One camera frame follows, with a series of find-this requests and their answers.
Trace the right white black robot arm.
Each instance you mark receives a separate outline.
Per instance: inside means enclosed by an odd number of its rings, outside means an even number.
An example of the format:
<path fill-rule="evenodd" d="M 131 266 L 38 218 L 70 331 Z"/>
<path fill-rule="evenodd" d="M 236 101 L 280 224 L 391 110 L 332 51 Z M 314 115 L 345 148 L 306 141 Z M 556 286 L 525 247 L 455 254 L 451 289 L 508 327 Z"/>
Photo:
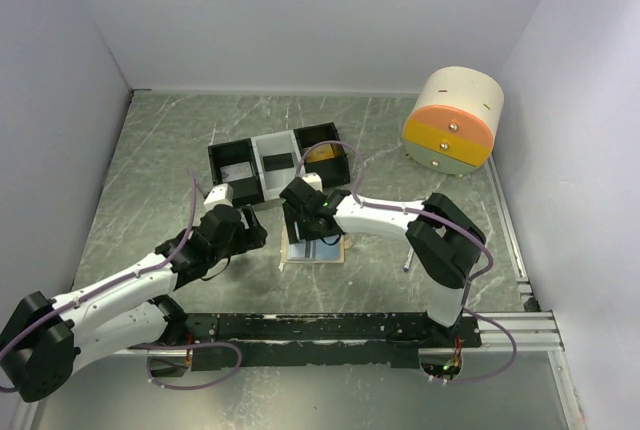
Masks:
<path fill-rule="evenodd" d="M 301 177 L 280 197 L 292 243 L 353 234 L 405 240 L 434 282 L 426 340 L 443 348 L 457 338 L 471 271 L 488 249 L 483 232 L 451 199 L 441 193 L 413 202 L 364 198 L 347 190 L 325 194 Z"/>

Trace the beige leather card holder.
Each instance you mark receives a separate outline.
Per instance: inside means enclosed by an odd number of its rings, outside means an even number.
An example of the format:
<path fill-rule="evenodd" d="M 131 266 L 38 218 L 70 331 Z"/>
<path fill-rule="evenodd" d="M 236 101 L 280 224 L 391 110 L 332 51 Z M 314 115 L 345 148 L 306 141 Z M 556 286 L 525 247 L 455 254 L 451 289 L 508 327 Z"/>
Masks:
<path fill-rule="evenodd" d="M 287 230 L 282 230 L 280 264 L 283 270 L 288 264 L 324 265 L 345 263 L 345 253 L 353 245 L 354 238 L 351 235 L 330 237 L 329 242 L 313 240 L 291 244 Z"/>

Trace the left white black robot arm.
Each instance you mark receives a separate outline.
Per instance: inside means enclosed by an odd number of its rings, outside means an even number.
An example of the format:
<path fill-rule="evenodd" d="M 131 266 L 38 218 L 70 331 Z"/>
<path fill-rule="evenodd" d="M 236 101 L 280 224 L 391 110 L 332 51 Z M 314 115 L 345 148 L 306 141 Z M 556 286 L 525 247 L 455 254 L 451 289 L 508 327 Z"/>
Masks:
<path fill-rule="evenodd" d="M 189 342 L 187 314 L 171 292 L 203 279 L 219 262 L 262 248 L 266 239 L 251 207 L 218 204 L 123 271 L 56 297 L 24 297 L 1 332 L 8 392 L 36 402 L 120 350 Z"/>

